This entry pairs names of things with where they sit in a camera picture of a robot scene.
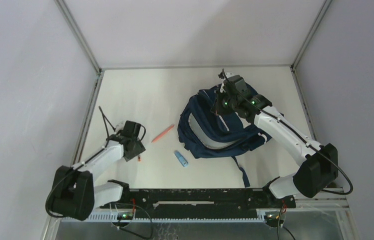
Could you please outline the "navy blue student backpack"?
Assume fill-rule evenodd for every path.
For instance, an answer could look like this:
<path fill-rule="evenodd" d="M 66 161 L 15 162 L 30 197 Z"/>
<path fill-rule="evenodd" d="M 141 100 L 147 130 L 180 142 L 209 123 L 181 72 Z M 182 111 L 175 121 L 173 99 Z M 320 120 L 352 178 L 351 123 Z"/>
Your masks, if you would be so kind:
<path fill-rule="evenodd" d="M 215 85 L 191 96 L 180 115 L 178 139 L 196 159 L 232 158 L 266 144 L 272 137 L 255 125 L 244 125 L 236 113 L 216 115 Z"/>

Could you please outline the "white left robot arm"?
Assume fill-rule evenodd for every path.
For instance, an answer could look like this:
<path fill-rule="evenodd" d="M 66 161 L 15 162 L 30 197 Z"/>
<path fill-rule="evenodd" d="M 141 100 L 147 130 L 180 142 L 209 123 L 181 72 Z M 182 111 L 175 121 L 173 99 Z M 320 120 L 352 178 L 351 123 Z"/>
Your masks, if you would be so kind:
<path fill-rule="evenodd" d="M 94 209 L 113 202 L 123 209 L 131 195 L 116 180 L 96 184 L 97 179 L 118 161 L 132 160 L 145 151 L 142 139 L 146 128 L 134 121 L 124 121 L 113 129 L 97 152 L 72 166 L 60 166 L 45 201 L 45 211 L 53 218 L 87 219 Z"/>

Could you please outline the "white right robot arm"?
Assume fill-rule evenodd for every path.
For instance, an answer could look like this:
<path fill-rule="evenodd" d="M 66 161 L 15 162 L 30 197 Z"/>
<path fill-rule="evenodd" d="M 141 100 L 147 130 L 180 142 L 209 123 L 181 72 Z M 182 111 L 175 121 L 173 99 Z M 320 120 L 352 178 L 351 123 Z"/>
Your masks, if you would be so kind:
<path fill-rule="evenodd" d="M 252 93 L 240 75 L 228 77 L 221 72 L 212 111 L 218 115 L 236 113 L 240 118 L 263 130 L 280 144 L 299 165 L 290 175 L 271 181 L 264 193 L 264 203 L 277 208 L 284 197 L 302 194 L 313 198 L 338 176 L 338 151 L 330 143 L 322 145 L 291 125 L 261 94 Z"/>

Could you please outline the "orange pen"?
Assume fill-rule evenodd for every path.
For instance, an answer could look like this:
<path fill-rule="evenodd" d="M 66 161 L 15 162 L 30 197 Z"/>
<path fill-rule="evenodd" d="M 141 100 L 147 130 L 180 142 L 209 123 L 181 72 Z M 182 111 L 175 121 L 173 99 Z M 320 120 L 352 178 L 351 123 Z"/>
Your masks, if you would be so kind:
<path fill-rule="evenodd" d="M 175 124 L 172 124 L 170 126 L 168 126 L 165 130 L 163 130 L 161 133 L 159 133 L 151 142 L 152 143 L 155 143 L 157 142 L 158 140 L 160 140 L 162 137 L 164 137 L 167 133 L 169 133 L 173 128 L 174 128 Z"/>

